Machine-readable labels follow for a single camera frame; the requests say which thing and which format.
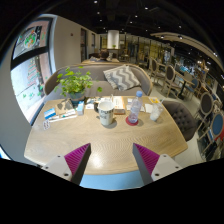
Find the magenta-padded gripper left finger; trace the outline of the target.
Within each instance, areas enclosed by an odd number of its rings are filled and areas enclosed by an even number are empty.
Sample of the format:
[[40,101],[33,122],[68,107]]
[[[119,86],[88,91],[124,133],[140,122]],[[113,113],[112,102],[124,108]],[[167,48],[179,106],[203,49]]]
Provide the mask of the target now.
[[90,155],[91,144],[87,143],[66,155],[57,155],[42,169],[79,185]]

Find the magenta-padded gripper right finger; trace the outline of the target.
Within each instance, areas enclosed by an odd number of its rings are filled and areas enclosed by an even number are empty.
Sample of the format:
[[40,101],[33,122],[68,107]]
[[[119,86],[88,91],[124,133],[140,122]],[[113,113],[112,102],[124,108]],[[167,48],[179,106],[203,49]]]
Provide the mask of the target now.
[[133,144],[132,153],[145,185],[182,169],[169,155],[159,155],[136,143]]

